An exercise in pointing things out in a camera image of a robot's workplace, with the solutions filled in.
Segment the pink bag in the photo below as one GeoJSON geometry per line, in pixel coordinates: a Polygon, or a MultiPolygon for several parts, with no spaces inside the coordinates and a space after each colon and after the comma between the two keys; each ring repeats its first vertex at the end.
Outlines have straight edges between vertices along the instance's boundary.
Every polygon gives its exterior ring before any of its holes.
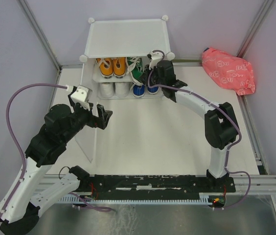
{"type": "Polygon", "coordinates": [[[202,53],[202,66],[222,88],[233,89],[238,95],[255,92],[252,65],[242,58],[210,47],[202,53]]]}

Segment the black cable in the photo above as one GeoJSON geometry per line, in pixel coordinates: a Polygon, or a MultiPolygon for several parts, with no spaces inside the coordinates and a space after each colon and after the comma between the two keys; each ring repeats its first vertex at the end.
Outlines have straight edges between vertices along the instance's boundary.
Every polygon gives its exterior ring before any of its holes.
{"type": "Polygon", "coordinates": [[[60,172],[59,172],[59,179],[61,179],[60,174],[61,174],[62,170],[63,170],[65,167],[67,167],[67,168],[70,170],[70,168],[69,168],[68,166],[62,167],[62,169],[61,169],[60,172]]]}

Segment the floor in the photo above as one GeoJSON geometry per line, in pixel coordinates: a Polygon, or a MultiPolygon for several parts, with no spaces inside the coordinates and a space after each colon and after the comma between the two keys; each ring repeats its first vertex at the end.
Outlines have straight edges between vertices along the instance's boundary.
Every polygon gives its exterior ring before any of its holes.
{"type": "MultiPolygon", "coordinates": [[[[228,203],[237,197],[228,196],[228,203]]],[[[55,204],[28,235],[276,235],[270,196],[249,196],[236,209],[208,206],[111,205],[116,212],[55,204]]]]}
{"type": "MultiPolygon", "coordinates": [[[[59,84],[77,86],[81,81],[81,73],[82,69],[63,69],[59,84]]],[[[179,80],[186,82],[195,92],[206,98],[232,104],[243,139],[230,151],[229,169],[258,174],[235,92],[219,88],[202,67],[176,67],[175,74],[179,80]]],[[[55,94],[54,104],[57,103],[69,104],[67,93],[61,89],[55,94]]],[[[77,136],[85,153],[91,155],[90,158],[93,157],[92,162],[88,161],[76,140],[72,139],[67,145],[67,151],[58,159],[49,174],[57,174],[65,165],[79,165],[90,174],[206,173],[210,161],[210,146],[204,136],[204,121],[193,111],[165,97],[105,99],[98,103],[114,112],[108,127],[104,131],[94,131],[87,127],[77,136]]]]}

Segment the shoe rack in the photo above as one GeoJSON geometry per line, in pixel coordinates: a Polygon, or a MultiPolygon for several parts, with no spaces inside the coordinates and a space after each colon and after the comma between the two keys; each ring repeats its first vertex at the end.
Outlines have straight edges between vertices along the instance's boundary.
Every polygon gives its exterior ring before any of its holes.
{"type": "MultiPolygon", "coordinates": [[[[145,65],[149,63],[147,54],[158,49],[162,50],[167,58],[174,59],[175,55],[169,45],[167,20],[168,16],[163,16],[161,19],[121,21],[95,21],[89,18],[88,22],[91,26],[86,48],[84,54],[80,56],[80,61],[83,63],[81,84],[92,89],[92,97],[96,96],[95,100],[107,99],[100,94],[99,83],[132,82],[130,74],[126,74],[123,78],[114,76],[109,79],[104,78],[95,61],[96,58],[141,57],[145,65]]],[[[162,96],[162,91],[149,94],[145,89],[142,98],[162,96]]],[[[114,94],[108,99],[126,98],[137,99],[132,90],[126,97],[118,97],[114,94]]]]}

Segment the blue shoe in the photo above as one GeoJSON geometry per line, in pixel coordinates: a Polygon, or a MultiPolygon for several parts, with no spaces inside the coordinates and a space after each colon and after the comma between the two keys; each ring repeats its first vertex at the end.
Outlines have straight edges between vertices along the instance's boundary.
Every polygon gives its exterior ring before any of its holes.
{"type": "Polygon", "coordinates": [[[144,96],[144,85],[142,85],[142,86],[134,85],[133,94],[134,94],[134,97],[136,97],[136,98],[143,97],[144,96]]]}
{"type": "Polygon", "coordinates": [[[156,93],[158,93],[158,91],[159,91],[159,87],[154,87],[154,88],[148,87],[149,94],[156,94],[156,93]]]}

